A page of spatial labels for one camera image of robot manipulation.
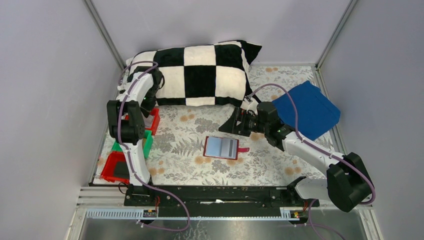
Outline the red leather card holder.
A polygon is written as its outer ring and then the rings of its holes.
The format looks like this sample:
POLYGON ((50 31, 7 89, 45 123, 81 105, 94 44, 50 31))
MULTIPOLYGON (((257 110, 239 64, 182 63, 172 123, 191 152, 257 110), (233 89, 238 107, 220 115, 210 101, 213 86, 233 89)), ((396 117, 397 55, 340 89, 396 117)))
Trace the red leather card holder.
POLYGON ((226 160, 237 160, 240 153, 248 153, 249 147, 240 147, 240 141, 234 138, 207 136, 203 156, 226 160))

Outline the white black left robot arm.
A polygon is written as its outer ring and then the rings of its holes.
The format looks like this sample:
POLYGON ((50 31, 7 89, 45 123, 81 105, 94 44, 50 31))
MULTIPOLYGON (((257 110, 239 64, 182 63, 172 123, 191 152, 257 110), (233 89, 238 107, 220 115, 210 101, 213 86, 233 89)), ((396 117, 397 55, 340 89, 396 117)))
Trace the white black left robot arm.
POLYGON ((156 93, 163 79, 162 73, 152 66, 142 66, 133 78, 119 85, 119 94, 106 104, 109 134, 120 145, 128 168, 128 199, 149 197, 155 187, 149 185, 151 174, 147 168, 143 139, 145 121, 156 105, 156 93))

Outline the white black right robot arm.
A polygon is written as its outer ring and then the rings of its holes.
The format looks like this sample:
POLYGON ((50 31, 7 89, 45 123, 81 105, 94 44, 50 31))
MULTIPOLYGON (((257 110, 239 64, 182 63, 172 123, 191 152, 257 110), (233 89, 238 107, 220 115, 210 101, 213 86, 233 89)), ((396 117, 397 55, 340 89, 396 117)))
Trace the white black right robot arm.
POLYGON ((256 109, 257 112, 253 112, 235 107, 218 130, 245 137, 252 132, 264 134, 271 146, 297 156, 319 170, 324 179, 306 177, 293 184, 301 199, 330 201, 343 212, 375 200, 375 187, 359 155, 335 152, 308 139, 283 123, 271 102, 261 102, 256 109))

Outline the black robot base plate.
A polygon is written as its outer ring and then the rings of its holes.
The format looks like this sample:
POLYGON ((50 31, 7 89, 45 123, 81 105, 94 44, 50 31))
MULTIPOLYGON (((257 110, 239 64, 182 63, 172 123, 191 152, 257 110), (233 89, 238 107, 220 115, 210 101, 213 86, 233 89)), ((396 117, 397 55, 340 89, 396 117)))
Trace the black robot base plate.
POLYGON ((192 210, 223 209, 248 211, 259 208, 295 208, 303 210, 318 207, 319 201, 302 199, 293 186, 188 186, 162 185, 151 196, 127 198, 124 206, 173 208, 190 215, 192 210))

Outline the grey striped credit card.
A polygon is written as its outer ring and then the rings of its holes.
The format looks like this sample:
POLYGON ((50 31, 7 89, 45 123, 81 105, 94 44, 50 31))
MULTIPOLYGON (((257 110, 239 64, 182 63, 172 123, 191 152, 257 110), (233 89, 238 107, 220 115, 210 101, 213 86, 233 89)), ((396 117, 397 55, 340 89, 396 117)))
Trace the grey striped credit card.
POLYGON ((220 146, 220 157, 226 159, 236 159, 238 143, 239 141, 237 139, 222 138, 220 146))

